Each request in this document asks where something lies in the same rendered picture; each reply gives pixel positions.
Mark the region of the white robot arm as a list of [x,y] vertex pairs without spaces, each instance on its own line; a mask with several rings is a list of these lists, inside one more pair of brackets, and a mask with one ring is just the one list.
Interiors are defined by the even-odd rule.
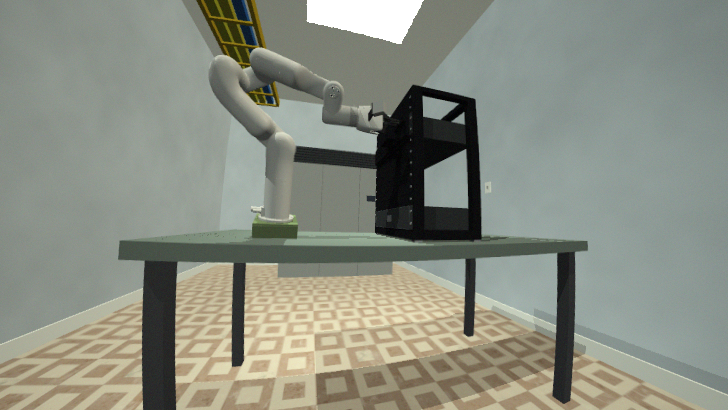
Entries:
[[290,202],[295,142],[276,123],[274,127],[271,117],[246,93],[274,81],[306,92],[324,99],[322,121],[332,125],[356,127],[358,108],[355,104],[351,107],[342,105],[344,89],[340,83],[323,79],[288,58],[255,48],[249,59],[251,67],[242,69],[229,56],[214,57],[208,71],[209,83],[220,103],[266,147],[264,205],[251,207],[251,212],[261,213],[258,219],[264,222],[291,222],[294,218],[290,215]]

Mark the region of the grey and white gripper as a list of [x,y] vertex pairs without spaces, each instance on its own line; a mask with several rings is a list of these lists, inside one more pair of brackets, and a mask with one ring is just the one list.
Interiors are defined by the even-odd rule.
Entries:
[[378,135],[379,133],[384,134],[387,127],[397,127],[399,125],[399,120],[390,118],[387,114],[376,117],[373,116],[372,119],[368,121],[368,113],[371,110],[371,107],[372,106],[358,107],[356,130]]

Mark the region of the black open-frame rack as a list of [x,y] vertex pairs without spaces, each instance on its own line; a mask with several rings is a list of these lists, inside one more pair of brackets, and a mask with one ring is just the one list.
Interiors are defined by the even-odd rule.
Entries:
[[[441,120],[423,117],[423,96],[459,105]],[[465,124],[449,122],[463,112]],[[384,134],[377,136],[375,233],[415,243],[423,240],[480,242],[481,185],[475,99],[412,85],[390,118],[399,120],[394,132],[393,127],[387,127]],[[424,206],[424,168],[465,149],[468,208]]]

